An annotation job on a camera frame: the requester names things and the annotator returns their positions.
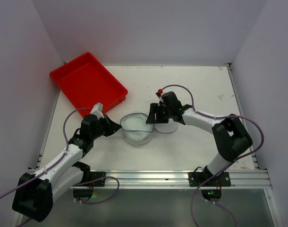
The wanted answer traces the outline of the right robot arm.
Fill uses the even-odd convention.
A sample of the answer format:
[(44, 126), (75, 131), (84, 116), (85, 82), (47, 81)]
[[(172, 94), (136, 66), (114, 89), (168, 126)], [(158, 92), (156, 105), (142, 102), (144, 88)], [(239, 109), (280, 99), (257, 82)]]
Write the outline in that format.
[(208, 179), (230, 165), (248, 150), (253, 141), (243, 123), (236, 115), (212, 117), (196, 111), (192, 105), (182, 105), (172, 91), (156, 92), (158, 103), (150, 104), (147, 124), (166, 124), (172, 119), (182, 125), (194, 126), (213, 135), (218, 153), (203, 169), (203, 178)]

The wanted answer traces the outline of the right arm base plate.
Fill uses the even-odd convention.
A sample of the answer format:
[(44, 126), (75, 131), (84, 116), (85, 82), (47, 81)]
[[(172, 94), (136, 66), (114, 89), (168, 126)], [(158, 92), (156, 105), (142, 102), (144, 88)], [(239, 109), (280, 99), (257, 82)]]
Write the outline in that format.
[(231, 186), (228, 172), (213, 177), (207, 167), (200, 166), (188, 173), (188, 181), (190, 187), (198, 187), (206, 181), (201, 187), (201, 194), (208, 201), (219, 201), (222, 196), (222, 187)]

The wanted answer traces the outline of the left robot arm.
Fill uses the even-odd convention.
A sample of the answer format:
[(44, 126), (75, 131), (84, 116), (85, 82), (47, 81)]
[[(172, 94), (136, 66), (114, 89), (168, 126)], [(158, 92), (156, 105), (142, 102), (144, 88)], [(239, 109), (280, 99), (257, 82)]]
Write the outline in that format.
[(106, 175), (93, 177), (89, 165), (81, 159), (93, 148), (95, 139), (116, 133), (121, 126), (108, 116), (86, 115), (64, 150), (33, 174), (23, 174), (14, 196), (12, 209), (37, 222), (49, 215), (54, 202), (73, 186), (100, 184)]

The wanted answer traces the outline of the white mesh laundry bag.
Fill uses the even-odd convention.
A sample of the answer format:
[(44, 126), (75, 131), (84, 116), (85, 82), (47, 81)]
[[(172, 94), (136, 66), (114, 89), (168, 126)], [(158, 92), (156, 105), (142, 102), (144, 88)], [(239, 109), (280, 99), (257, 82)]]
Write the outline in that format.
[(178, 123), (172, 119), (168, 123), (147, 124), (148, 116), (144, 113), (130, 113), (120, 120), (123, 138), (131, 145), (139, 146), (147, 143), (154, 131), (162, 134), (173, 133), (178, 128)]

